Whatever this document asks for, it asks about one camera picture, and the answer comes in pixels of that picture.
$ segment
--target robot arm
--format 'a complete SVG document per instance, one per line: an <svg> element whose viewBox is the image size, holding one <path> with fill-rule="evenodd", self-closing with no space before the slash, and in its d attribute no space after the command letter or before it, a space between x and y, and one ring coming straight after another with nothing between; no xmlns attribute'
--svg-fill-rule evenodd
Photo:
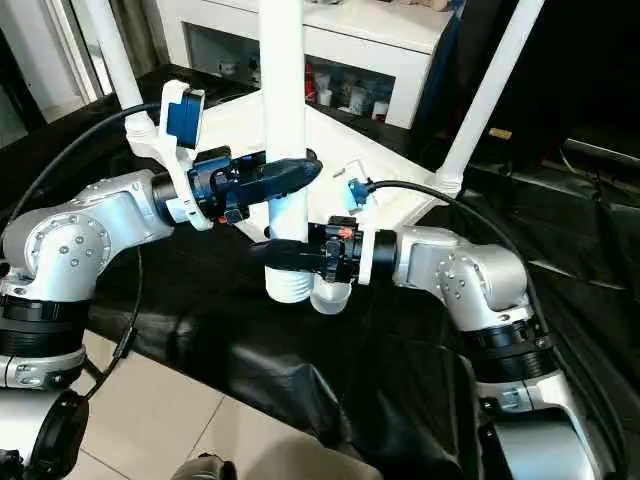
<svg viewBox="0 0 640 480"><path fill-rule="evenodd" d="M228 147L180 147L195 147L202 105L191 91L180 101L186 91L165 86L166 135L152 147L167 172L103 179L67 203L23 214L3 234L0 480L58 479L75 465L89 407L69 387L85 362L97 278L120 252L169 237L178 223L240 222L250 205L296 192L322 169L313 152L266 164L264 152L233 159Z"/></svg>
<svg viewBox="0 0 640 480"><path fill-rule="evenodd" d="M361 231L344 217L312 224L309 242L271 240L252 251L272 268L424 290L448 308L491 419L481 430L484 450L498 452L504 462L495 463L508 466L503 477L491 472L490 478L583 480L608 473L551 338L535 322L525 267L514 253L439 228Z"/></svg>

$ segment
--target black cloth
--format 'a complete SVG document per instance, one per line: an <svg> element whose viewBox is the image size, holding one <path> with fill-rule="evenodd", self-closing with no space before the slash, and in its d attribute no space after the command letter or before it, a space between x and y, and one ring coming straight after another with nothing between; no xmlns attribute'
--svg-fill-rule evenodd
<svg viewBox="0 0 640 480"><path fill-rule="evenodd" d="M204 87L213 98L243 91L167 66L140 80L144 98L158 99L170 78ZM15 201L57 151L116 108L107 97L1 150L0 161L19 158L24 167L5 169L0 204ZM331 114L415 158L403 130ZM114 129L79 152L33 205L68 199L71 188L150 165L132 158L122 131ZM569 274L533 271L549 321L588 358L633 437L640 430L637 199L554 175L505 175L477 165L467 176L465 198L507 228L527 257ZM450 209L434 210L423 223L495 240ZM364 459L386 479L481 478L473 381L439 302L421 292L356 287L335 317L308 303L276 304L264 291L262 267L247 256L249 244L232 227L202 233L182 226L172 238L145 246L136 350ZM89 327L117 339L135 290L135 256L126 252L99 280Z"/></svg>

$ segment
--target white floor tile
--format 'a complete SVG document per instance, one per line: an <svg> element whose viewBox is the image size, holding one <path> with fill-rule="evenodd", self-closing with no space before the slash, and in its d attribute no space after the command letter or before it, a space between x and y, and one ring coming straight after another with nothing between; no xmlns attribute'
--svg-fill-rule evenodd
<svg viewBox="0 0 640 480"><path fill-rule="evenodd" d="M115 470L80 451L76 468L64 477L65 480L127 480Z"/></svg>
<svg viewBox="0 0 640 480"><path fill-rule="evenodd" d="M99 368L113 343L88 334ZM84 376L74 387L87 391ZM131 480L171 478L197 442L223 395L141 355L131 354L91 401L82 448Z"/></svg>
<svg viewBox="0 0 640 480"><path fill-rule="evenodd" d="M191 457L231 460L240 480L380 480L372 467L226 397Z"/></svg>

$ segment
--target white plastic pipe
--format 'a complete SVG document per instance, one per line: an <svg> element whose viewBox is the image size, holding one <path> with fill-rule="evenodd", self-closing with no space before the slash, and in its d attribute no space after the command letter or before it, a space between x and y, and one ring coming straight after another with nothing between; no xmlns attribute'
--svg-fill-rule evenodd
<svg viewBox="0 0 640 480"><path fill-rule="evenodd" d="M303 0L260 0L260 71L267 162L305 158ZM269 202L271 238L307 241L306 189ZM305 300L311 275L265 269L267 293L282 303Z"/></svg>
<svg viewBox="0 0 640 480"><path fill-rule="evenodd" d="M86 2L120 106L125 109L140 105L142 95L131 70L129 57L122 43L109 1L86 0ZM127 133L131 135L141 136L154 132L153 122L146 112L130 115L125 121L125 126Z"/></svg>
<svg viewBox="0 0 640 480"><path fill-rule="evenodd" d="M443 192L454 196L459 193L464 170L496 108L544 1L518 2L447 158L436 172L436 185Z"/></svg>

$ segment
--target white cabinet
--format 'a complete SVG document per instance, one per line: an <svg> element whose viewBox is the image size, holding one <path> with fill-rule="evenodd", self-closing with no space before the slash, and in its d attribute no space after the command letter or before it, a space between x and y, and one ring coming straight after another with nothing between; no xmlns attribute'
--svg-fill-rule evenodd
<svg viewBox="0 0 640 480"><path fill-rule="evenodd" d="M156 0L171 61L191 67L187 24L258 39L259 0ZM305 52L395 79L387 123L410 128L451 13L378 0L306 4Z"/></svg>

